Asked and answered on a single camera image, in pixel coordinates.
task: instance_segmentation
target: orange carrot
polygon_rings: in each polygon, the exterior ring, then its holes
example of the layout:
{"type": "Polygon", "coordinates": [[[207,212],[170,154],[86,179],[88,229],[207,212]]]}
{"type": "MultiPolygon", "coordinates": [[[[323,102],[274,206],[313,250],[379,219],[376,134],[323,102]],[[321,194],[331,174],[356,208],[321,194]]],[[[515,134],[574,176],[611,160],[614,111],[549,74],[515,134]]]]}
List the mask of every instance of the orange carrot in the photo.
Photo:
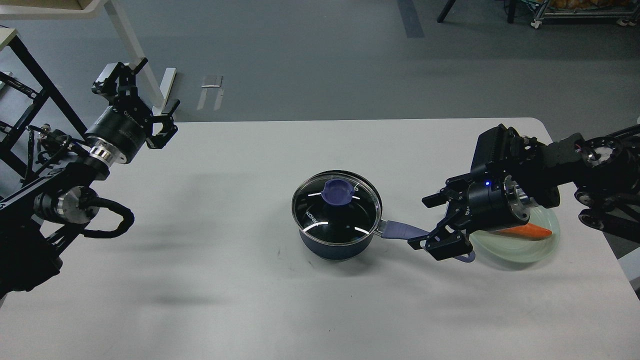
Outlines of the orange carrot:
{"type": "Polygon", "coordinates": [[[538,226],[530,222],[527,225],[510,227],[509,229],[494,231],[494,233],[506,236],[516,236],[519,238],[527,238],[531,240],[542,240],[544,238],[548,238],[553,234],[551,230],[545,229],[542,226],[538,226]]]}

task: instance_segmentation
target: cooking pot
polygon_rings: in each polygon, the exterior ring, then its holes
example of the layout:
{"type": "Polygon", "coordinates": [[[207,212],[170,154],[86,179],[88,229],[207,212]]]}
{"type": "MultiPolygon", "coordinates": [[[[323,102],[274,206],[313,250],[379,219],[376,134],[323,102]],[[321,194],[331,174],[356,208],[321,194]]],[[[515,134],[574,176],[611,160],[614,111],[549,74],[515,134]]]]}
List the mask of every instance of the cooking pot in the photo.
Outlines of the cooking pot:
{"type": "MultiPolygon", "coordinates": [[[[321,172],[293,195],[291,213],[304,244],[316,255],[345,260],[361,253],[374,234],[409,240],[429,234],[418,227],[382,219],[382,201],[364,177],[344,170],[321,172]]],[[[471,262],[475,258],[457,259],[471,262]]]]}

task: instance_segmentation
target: translucent plate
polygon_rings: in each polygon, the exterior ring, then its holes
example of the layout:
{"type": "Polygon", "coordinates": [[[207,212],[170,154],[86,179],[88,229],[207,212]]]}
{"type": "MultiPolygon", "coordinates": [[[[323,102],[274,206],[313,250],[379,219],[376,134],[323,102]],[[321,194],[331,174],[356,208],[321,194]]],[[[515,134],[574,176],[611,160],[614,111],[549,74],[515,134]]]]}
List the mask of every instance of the translucent plate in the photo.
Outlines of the translucent plate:
{"type": "Polygon", "coordinates": [[[528,240],[513,236],[497,235],[486,231],[476,231],[469,236],[471,244],[482,247],[493,255],[514,263],[534,263],[540,261],[556,249],[560,241],[560,225],[552,210],[541,206],[531,208],[531,223],[553,232],[543,240],[528,240]]]}

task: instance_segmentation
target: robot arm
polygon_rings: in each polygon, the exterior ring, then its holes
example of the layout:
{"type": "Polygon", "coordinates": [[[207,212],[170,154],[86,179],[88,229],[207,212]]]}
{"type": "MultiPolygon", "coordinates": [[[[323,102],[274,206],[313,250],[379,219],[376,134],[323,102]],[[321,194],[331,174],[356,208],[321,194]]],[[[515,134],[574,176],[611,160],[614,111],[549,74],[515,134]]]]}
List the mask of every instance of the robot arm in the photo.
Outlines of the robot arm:
{"type": "Polygon", "coordinates": [[[105,67],[92,90],[105,97],[109,106],[82,134],[84,140],[51,131],[48,126],[30,126],[40,133],[38,147],[45,149],[38,155],[47,153],[50,158],[41,161],[44,164],[37,171],[27,172],[20,190],[0,198],[0,299],[9,291],[29,291],[57,275],[62,266],[60,254],[78,235],[114,238],[133,225],[131,210],[98,197],[90,185],[105,180],[113,163],[130,163],[145,142],[151,149],[161,149],[177,132],[173,112],[179,101],[154,116],[138,97],[136,74],[146,62],[142,59],[135,68],[123,63],[105,67]],[[153,134],[156,123],[162,123],[163,128],[153,134]],[[49,165],[62,157],[67,162],[49,170],[49,165]],[[122,216],[115,230],[85,229],[100,208],[122,216]],[[45,237],[36,218],[62,226],[45,237]]]}
{"type": "Polygon", "coordinates": [[[594,229],[640,242],[640,180],[637,138],[640,126],[585,140],[574,134],[544,145],[503,125],[478,137],[470,172],[449,178],[422,202],[447,204],[444,219],[426,236],[409,240],[442,260],[469,253],[468,236],[524,225],[529,208],[560,204],[557,186],[575,183],[576,199],[589,209],[580,221],[594,229]],[[629,218],[613,215],[620,210],[629,218]]]}

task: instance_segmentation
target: blue lid knob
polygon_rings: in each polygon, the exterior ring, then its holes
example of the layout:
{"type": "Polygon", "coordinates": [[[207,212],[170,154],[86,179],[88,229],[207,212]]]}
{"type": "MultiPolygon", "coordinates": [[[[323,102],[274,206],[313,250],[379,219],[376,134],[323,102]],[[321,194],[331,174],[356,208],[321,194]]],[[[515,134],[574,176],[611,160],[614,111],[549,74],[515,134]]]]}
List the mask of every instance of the blue lid knob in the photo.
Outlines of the blue lid knob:
{"type": "Polygon", "coordinates": [[[349,204],[353,198],[353,186],[342,179],[331,179],[324,183],[324,189],[320,193],[327,204],[343,206],[349,204]]]}

